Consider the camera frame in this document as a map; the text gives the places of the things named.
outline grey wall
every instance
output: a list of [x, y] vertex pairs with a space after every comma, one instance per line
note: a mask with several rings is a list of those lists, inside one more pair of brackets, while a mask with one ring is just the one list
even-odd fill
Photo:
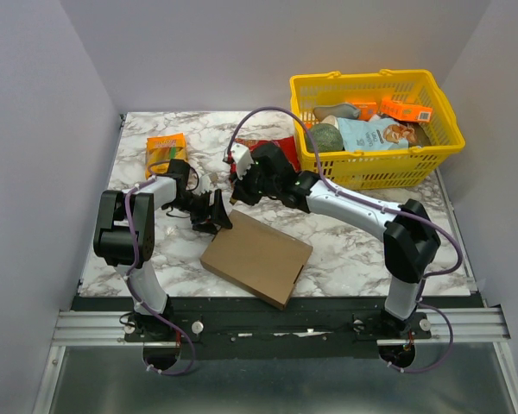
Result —
[[0, 2], [0, 413], [32, 410], [117, 126], [60, 3]]
[[489, 0], [61, 0], [122, 110], [289, 106], [299, 73], [431, 70], [443, 81]]
[[518, 0], [493, 1], [444, 89], [466, 140], [445, 183], [478, 284], [504, 309], [518, 370]]

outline red package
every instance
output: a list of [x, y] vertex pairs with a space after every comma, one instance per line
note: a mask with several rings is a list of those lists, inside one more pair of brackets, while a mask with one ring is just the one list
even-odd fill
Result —
[[[290, 164], [294, 167], [294, 170], [298, 172], [300, 170], [300, 162], [297, 159], [297, 150], [295, 149], [295, 140], [293, 136], [289, 136], [288, 138], [281, 138], [279, 140], [244, 140], [241, 138], [236, 138], [236, 143], [245, 145], [250, 151], [253, 151], [255, 148], [265, 144], [267, 142], [273, 142], [277, 147], [282, 149], [284, 155]], [[231, 165], [231, 173], [236, 171], [236, 166], [234, 164]]]

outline marble tabletop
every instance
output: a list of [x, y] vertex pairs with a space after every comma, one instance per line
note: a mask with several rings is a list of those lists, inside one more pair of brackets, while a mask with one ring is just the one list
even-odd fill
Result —
[[[184, 133], [189, 163], [199, 174], [216, 173], [215, 185], [224, 191], [228, 212], [231, 205], [229, 167], [222, 161], [231, 133], [247, 112], [139, 112], [129, 113], [124, 125], [109, 183], [122, 190], [144, 180], [144, 148], [150, 136]], [[250, 118], [239, 137], [276, 139], [294, 133], [291, 119], [284, 114], [260, 113]], [[404, 203], [421, 201], [431, 219], [447, 230], [451, 225], [444, 197], [435, 174], [414, 188], [365, 191], [365, 194]], [[383, 264], [382, 244], [373, 236], [338, 220], [290, 210], [280, 202], [263, 199], [249, 207], [238, 203], [237, 210], [313, 246], [313, 254], [303, 269], [293, 296], [383, 296], [388, 294], [389, 273]], [[199, 257], [212, 236], [192, 231], [187, 219], [155, 213], [155, 251], [152, 257], [161, 286], [171, 296], [242, 297], [250, 296], [199, 264]], [[456, 260], [452, 246], [442, 240], [431, 269], [451, 266]], [[129, 296], [113, 267], [98, 258], [92, 249], [82, 274], [82, 296]], [[469, 295], [464, 268], [445, 276], [430, 278], [426, 295]]]

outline yellow plastic crate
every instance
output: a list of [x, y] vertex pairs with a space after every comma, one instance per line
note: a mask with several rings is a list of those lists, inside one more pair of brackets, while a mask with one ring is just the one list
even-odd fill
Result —
[[[393, 151], [338, 151], [322, 153], [325, 176], [353, 189], [404, 187], [419, 184], [450, 154], [464, 147], [457, 118], [443, 91], [429, 71], [390, 71], [358, 75], [330, 72], [297, 75], [290, 79], [292, 112], [304, 122], [318, 123], [313, 115], [317, 105], [341, 104], [346, 100], [377, 101], [385, 97], [433, 108], [432, 120], [422, 124], [431, 146]], [[301, 168], [317, 172], [313, 153], [306, 150], [301, 127], [295, 123], [296, 147]]]

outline cardboard box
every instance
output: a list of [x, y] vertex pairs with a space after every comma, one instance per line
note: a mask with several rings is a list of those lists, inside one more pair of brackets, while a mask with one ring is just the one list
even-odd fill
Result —
[[284, 309], [313, 247], [237, 210], [229, 217], [233, 228], [218, 232], [202, 254], [201, 265]]

